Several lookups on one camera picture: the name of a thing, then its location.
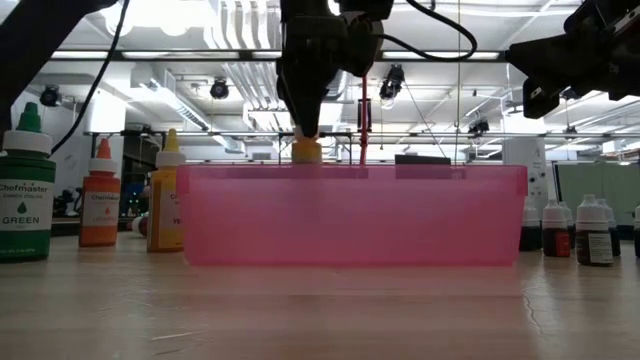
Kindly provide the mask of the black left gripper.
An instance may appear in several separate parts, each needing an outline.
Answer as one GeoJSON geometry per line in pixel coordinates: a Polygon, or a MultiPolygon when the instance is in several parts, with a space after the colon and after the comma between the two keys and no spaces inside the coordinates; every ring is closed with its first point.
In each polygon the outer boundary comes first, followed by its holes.
{"type": "Polygon", "coordinates": [[[338,71],[363,76],[372,67],[394,0],[279,0],[279,5],[278,96],[298,131],[314,138],[321,104],[338,71]]]}

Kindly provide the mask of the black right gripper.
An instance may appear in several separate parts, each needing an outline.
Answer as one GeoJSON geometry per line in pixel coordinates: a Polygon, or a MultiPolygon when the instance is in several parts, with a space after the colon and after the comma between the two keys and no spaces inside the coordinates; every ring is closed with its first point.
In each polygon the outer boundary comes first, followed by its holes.
{"type": "Polygon", "coordinates": [[[610,100],[640,97],[640,0],[583,0],[564,31],[514,43],[505,52],[505,60],[527,76],[526,118],[542,118],[559,106],[558,93],[545,91],[565,88],[590,71],[582,86],[610,100]]]}

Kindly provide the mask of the large yellow food coloring bottle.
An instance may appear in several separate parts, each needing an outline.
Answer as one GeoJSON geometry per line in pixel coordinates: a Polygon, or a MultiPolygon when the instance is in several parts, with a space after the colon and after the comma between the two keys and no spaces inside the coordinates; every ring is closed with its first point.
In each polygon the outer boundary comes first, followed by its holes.
{"type": "Polygon", "coordinates": [[[170,129],[164,147],[156,153],[156,169],[150,177],[147,251],[181,252],[183,231],[177,195],[177,170],[186,162],[180,152],[177,131],[170,129]]]}
{"type": "Polygon", "coordinates": [[[300,127],[294,130],[294,140],[291,144],[291,160],[295,164],[321,164],[322,146],[318,142],[319,134],[307,137],[300,127]]]}

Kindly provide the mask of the large orange food coloring bottle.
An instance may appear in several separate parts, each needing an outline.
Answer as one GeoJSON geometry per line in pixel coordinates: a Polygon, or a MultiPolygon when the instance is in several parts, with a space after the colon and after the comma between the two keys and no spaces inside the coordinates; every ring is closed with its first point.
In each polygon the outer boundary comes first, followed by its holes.
{"type": "Polygon", "coordinates": [[[117,241],[120,179],[118,164],[111,157],[110,143],[103,138],[90,159],[89,173],[83,179],[78,245],[108,247],[117,241]]]}

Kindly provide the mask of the large green food coloring bottle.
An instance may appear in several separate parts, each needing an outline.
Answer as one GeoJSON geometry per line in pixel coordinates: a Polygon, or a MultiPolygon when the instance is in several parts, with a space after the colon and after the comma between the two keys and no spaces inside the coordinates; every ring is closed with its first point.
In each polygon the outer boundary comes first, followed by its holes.
{"type": "Polygon", "coordinates": [[[0,263],[49,255],[56,163],[42,132],[38,105],[25,104],[16,129],[3,136],[0,156],[0,263]]]}

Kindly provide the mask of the white round column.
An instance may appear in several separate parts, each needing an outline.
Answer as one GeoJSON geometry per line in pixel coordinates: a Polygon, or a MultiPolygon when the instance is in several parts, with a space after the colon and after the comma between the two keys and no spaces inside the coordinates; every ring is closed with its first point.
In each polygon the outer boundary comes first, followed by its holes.
{"type": "Polygon", "coordinates": [[[548,203],[548,180],[545,144],[542,138],[511,138],[503,143],[503,164],[527,169],[527,199],[542,218],[548,203]]]}

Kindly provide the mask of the grey-green office partition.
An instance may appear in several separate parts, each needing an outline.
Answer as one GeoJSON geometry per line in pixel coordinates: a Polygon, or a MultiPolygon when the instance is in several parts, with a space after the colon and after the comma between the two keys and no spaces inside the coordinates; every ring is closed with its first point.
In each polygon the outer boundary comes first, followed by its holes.
{"type": "Polygon", "coordinates": [[[557,198],[576,213],[585,195],[605,199],[619,226],[632,226],[640,205],[640,167],[616,163],[556,163],[557,198]]]}

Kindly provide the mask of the pink translucent plastic bin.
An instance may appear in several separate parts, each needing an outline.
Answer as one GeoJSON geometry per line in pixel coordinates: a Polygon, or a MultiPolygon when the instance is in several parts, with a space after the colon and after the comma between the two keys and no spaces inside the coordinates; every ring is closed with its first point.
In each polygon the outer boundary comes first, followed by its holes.
{"type": "Polygon", "coordinates": [[[213,266],[509,266],[523,166],[184,165],[184,253],[213,266]]]}

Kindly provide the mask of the black monitor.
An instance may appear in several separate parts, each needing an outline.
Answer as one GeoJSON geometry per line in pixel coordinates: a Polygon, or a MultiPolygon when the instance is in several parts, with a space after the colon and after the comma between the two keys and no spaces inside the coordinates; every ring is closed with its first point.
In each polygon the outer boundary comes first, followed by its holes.
{"type": "Polygon", "coordinates": [[[397,154],[395,156],[396,165],[451,165],[448,157],[421,156],[412,154],[397,154]]]}

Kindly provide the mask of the small dark bottle red label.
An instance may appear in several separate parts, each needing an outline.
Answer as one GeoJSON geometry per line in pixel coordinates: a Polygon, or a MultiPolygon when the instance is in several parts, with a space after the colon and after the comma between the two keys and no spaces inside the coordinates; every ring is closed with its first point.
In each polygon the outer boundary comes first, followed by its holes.
{"type": "Polygon", "coordinates": [[[546,257],[571,256],[569,228],[564,208],[557,200],[550,199],[542,216],[543,253],[546,257]]]}

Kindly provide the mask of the small dark bottle white label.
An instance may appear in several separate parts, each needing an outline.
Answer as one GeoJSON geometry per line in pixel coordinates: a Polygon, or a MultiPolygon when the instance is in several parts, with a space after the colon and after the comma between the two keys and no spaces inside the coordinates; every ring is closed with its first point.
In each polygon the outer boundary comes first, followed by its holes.
{"type": "Polygon", "coordinates": [[[576,210],[576,256],[581,265],[611,267],[612,240],[606,209],[593,194],[585,194],[576,210]]]}

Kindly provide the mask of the dark background table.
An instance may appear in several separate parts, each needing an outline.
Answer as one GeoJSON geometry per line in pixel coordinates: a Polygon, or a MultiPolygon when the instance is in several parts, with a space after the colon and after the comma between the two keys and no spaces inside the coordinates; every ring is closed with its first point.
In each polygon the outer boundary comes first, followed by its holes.
{"type": "Polygon", "coordinates": [[[130,223],[134,218],[122,217],[119,218],[116,225],[109,226],[84,226],[81,224],[80,218],[54,218],[50,235],[52,237],[59,236],[75,236],[86,232],[89,229],[91,236],[101,233],[116,233],[116,232],[132,232],[129,228],[130,223]]]}

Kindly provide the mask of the silver ceiling ventilation duct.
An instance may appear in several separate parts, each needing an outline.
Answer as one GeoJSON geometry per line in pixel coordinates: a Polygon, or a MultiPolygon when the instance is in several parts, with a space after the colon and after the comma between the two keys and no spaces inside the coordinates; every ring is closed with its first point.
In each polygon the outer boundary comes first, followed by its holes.
{"type": "Polygon", "coordinates": [[[339,70],[333,80],[327,86],[327,93],[323,97],[324,102],[337,103],[344,99],[350,80],[350,74],[339,70]]]}

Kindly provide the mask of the black metal stand frame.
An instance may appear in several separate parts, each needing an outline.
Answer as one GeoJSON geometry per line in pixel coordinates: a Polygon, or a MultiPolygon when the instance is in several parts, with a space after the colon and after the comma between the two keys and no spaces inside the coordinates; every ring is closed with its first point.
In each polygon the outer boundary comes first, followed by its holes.
{"type": "MultiPolygon", "coordinates": [[[[318,132],[318,142],[322,146],[321,164],[352,164],[352,148],[354,134],[350,132],[318,132]]],[[[277,163],[292,163],[291,144],[294,140],[293,132],[279,132],[277,134],[277,163]]]]}

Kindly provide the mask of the long horizontal metal rail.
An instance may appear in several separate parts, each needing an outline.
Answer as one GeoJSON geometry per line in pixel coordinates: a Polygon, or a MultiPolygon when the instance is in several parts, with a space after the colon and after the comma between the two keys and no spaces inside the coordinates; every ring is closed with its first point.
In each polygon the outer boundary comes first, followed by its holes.
{"type": "MultiPolygon", "coordinates": [[[[239,138],[275,138],[279,132],[177,132],[180,137],[239,137],[239,138]]],[[[360,133],[350,132],[354,137],[359,137],[360,133]]],[[[120,132],[84,132],[86,136],[168,136],[168,131],[120,131],[120,132]]],[[[419,137],[435,137],[440,138],[458,138],[458,139],[476,139],[476,138],[547,138],[547,139],[582,139],[582,138],[602,138],[602,139],[633,139],[640,138],[640,133],[502,133],[487,132],[479,136],[468,133],[447,133],[447,132],[370,132],[369,137],[373,138],[419,138],[419,137]]]]}

